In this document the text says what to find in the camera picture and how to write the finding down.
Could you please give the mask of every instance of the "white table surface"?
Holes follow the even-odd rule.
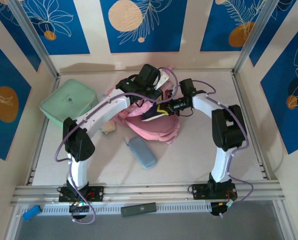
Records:
[[[101,72],[61,76],[60,84],[76,79],[95,89],[98,99],[119,80],[136,72]],[[230,72],[220,71],[176,71],[179,80],[192,78],[212,84],[218,101],[227,105],[239,104]],[[195,82],[197,90],[209,91],[209,87]],[[212,123],[200,111],[190,117],[182,117],[177,139],[168,145],[158,141],[147,141],[158,158],[156,166],[144,169],[134,158],[124,138],[136,136],[130,128],[118,126],[109,135],[98,131],[92,138],[96,150],[88,168],[90,184],[169,184],[208,180],[213,169],[216,146],[212,139]],[[48,123],[33,185],[63,185],[69,165],[57,163],[54,155],[62,141],[62,129]],[[59,157],[66,157],[64,148]],[[262,180],[258,160],[250,141],[250,147],[237,153],[230,168],[231,175],[243,180]]]

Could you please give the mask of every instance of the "green plastic box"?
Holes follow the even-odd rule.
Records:
[[[76,119],[98,103],[93,89],[75,79],[68,79],[40,104],[40,110],[50,121],[63,127],[68,117]]]

